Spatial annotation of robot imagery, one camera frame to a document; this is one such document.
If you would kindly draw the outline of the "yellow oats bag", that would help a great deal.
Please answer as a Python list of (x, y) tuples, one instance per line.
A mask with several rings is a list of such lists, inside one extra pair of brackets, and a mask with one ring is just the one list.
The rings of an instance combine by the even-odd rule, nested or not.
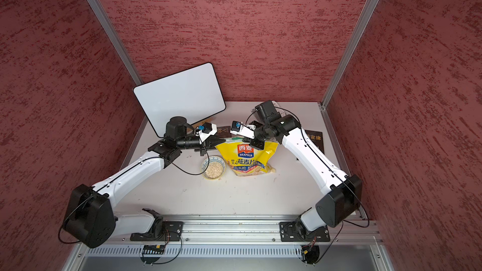
[(241, 138), (231, 138), (217, 145), (216, 149), (237, 176), (255, 176), (276, 171), (269, 165), (269, 160), (277, 147), (278, 143), (266, 141), (264, 149), (258, 150)]

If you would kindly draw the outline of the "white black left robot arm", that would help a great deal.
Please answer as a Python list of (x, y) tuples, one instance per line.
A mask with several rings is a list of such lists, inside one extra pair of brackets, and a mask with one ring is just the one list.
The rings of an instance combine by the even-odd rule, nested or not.
[(194, 128), (184, 117), (172, 117), (164, 136), (136, 162), (92, 186), (76, 187), (59, 230), (89, 248), (119, 235), (130, 235), (131, 240), (142, 242), (169, 240), (163, 216), (156, 211), (144, 208), (138, 214), (116, 215), (115, 207), (134, 188), (172, 165), (184, 150), (193, 149), (204, 156), (225, 141), (215, 124), (206, 122)]

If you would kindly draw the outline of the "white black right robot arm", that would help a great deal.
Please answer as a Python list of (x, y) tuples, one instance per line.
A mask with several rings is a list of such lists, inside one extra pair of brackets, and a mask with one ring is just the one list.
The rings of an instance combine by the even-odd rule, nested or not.
[(256, 125), (252, 141), (275, 139), (289, 150), (308, 170), (322, 198), (295, 221), (301, 234), (311, 233), (321, 227), (335, 228), (361, 207), (363, 183), (336, 167), (308, 137), (299, 118), (293, 114), (282, 116), (280, 108), (271, 101), (255, 107), (261, 120)]

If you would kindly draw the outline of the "black portrait cover book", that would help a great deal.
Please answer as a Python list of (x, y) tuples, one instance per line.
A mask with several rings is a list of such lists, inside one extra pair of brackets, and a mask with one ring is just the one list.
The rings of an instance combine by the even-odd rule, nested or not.
[(230, 130), (231, 130), (231, 127), (230, 127), (229, 125), (227, 125), (227, 126), (218, 126), (218, 127), (217, 127), (217, 133), (216, 133), (216, 135), (217, 135), (219, 138), (224, 138), (224, 139), (231, 138), (231, 137), (232, 137), (232, 134), (231, 134)]

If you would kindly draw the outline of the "white paper manual booklet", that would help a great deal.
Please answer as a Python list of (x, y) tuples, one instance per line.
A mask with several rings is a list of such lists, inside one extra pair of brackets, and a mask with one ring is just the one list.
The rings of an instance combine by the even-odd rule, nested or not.
[(281, 109), (281, 106), (274, 100), (272, 100), (272, 104), (275, 106), (276, 109)]

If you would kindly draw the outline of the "white board with black rim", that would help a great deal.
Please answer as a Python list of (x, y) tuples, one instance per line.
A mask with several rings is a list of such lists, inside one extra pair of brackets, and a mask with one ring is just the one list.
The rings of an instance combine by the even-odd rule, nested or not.
[(211, 63), (136, 86), (133, 92), (159, 138), (172, 117), (184, 117), (192, 125), (226, 109)]

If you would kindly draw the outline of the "black Murphy's law book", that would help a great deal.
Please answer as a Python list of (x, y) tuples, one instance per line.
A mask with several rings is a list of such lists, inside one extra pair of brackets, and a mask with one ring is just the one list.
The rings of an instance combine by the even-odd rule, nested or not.
[(290, 132), (290, 135), (299, 157), (312, 161), (320, 159), (321, 155), (325, 153), (322, 132), (296, 128)]

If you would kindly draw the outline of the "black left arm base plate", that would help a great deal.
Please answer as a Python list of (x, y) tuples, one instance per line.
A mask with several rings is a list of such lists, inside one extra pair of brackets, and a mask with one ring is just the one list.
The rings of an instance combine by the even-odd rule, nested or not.
[(165, 244), (169, 242), (180, 242), (181, 234), (183, 232), (183, 222), (165, 221), (164, 218), (156, 211), (143, 208), (144, 212), (147, 212), (154, 217), (154, 222), (151, 228), (146, 233), (132, 233), (130, 241), (133, 242), (160, 242), (164, 241)]

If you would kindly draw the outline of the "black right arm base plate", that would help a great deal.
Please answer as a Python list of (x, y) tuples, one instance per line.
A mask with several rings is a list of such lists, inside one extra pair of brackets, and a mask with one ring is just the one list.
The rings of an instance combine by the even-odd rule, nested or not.
[(279, 232), (282, 242), (329, 242), (328, 227), (320, 227), (309, 231), (301, 222), (279, 222)]

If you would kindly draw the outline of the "aluminium front rail frame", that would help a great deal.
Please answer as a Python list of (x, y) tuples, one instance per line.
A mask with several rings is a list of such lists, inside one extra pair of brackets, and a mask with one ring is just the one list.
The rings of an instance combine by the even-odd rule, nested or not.
[(168, 238), (76, 245), (65, 270), (392, 270), (374, 221), (352, 216), (301, 238), (292, 215), (172, 215)]

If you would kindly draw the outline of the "aluminium right corner post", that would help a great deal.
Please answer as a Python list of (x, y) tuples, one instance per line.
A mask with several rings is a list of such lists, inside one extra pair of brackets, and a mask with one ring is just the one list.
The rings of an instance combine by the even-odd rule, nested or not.
[(360, 16), (356, 22), (356, 25), (353, 29), (353, 32), (350, 36), (350, 39), (347, 43), (345, 51), (341, 56), (340, 62), (334, 72), (333, 78), (331, 79), (328, 89), (325, 92), (323, 100), (321, 101), (320, 109), (322, 111), (327, 110), (329, 103), (335, 93), (335, 90), (340, 83), (348, 64), (350, 63), (353, 54), (355, 53), (358, 43), (360, 42), (379, 1), (380, 0), (366, 0)]

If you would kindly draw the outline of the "aluminium corner post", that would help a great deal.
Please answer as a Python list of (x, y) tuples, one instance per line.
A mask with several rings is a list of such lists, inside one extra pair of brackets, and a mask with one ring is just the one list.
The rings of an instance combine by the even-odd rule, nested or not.
[(108, 39), (112, 43), (117, 55), (123, 62), (126, 70), (128, 71), (129, 75), (133, 79), (136, 85), (142, 85), (143, 79), (139, 75), (137, 68), (134, 65), (131, 57), (128, 54), (121, 38), (119, 37), (117, 31), (114, 28), (109, 16), (107, 15), (102, 3), (100, 0), (87, 0), (90, 8), (94, 12), (94, 15), (98, 19), (99, 23), (101, 24), (102, 28), (104, 29)]
[(353, 32), (350, 36), (350, 39), (347, 43), (345, 51), (341, 56), (340, 62), (334, 72), (333, 78), (331, 79), (328, 89), (325, 92), (323, 100), (321, 101), (320, 109), (322, 111), (327, 110), (329, 103), (335, 93), (335, 90), (340, 83), (348, 64), (350, 63), (353, 54), (355, 53), (358, 43), (360, 42), (379, 1), (380, 0), (366, 0), (360, 16), (356, 22), (356, 25), (353, 29)]

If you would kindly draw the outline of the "aluminium left corner post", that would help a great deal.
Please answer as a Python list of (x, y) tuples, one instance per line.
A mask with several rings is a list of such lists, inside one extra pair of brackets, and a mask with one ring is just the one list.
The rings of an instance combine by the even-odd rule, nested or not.
[(90, 8), (94, 12), (94, 15), (98, 19), (99, 23), (101, 24), (102, 28), (104, 29), (108, 39), (112, 43), (117, 55), (123, 62), (126, 70), (128, 71), (129, 75), (133, 79), (136, 85), (142, 85), (143, 79), (139, 75), (137, 68), (134, 65), (131, 57), (128, 54), (121, 38), (119, 37), (117, 31), (114, 28), (109, 16), (107, 15), (102, 3), (100, 0), (87, 0)]

